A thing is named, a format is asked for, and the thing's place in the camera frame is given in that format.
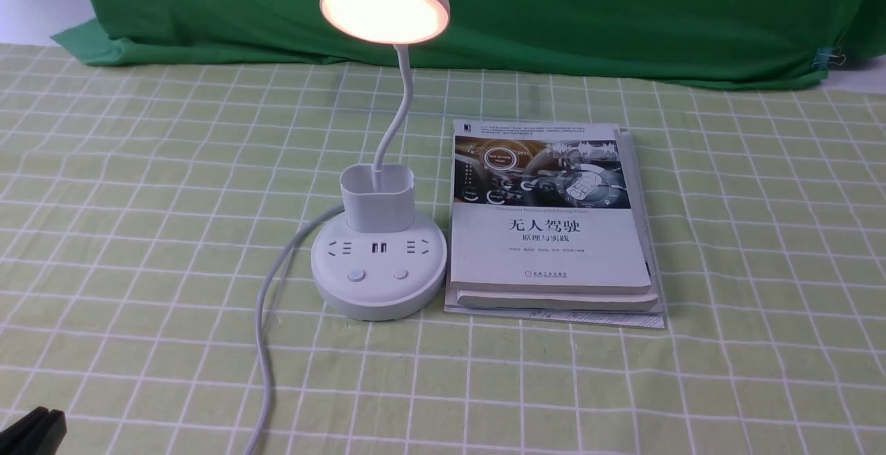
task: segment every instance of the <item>desk lamp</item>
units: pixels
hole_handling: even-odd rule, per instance
[[[320,0],[320,11],[346,35],[393,45],[403,100],[372,164],[342,171],[345,214],[314,240],[311,269],[323,299],[343,315],[401,319],[430,303],[442,285],[446,240],[431,218],[415,211],[412,170],[383,160],[412,102],[408,45],[446,29],[449,0]]]

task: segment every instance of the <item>pen holder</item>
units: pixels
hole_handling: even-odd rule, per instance
[[[354,164],[342,171],[345,220],[353,231],[404,231],[415,221],[415,176],[402,164],[382,165],[381,192],[372,187],[372,165]]]

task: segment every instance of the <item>stack of books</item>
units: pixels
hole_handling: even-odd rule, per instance
[[[664,328],[629,133],[456,121],[445,310]]]

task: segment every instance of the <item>table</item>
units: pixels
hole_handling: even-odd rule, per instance
[[[63,455],[240,453],[252,306],[399,104],[390,69],[89,68],[0,46],[0,414]],[[265,453],[880,453],[886,96],[418,71],[390,147],[449,221],[454,118],[633,131],[668,330],[328,310],[300,251]]]

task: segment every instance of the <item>green cloth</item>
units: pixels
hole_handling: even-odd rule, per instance
[[[450,0],[415,66],[643,77],[717,89],[804,88],[847,31],[886,48],[883,0]],[[318,0],[92,0],[98,23],[57,41],[92,66],[357,60],[395,55],[333,29]],[[880,27],[868,31],[870,25]]]

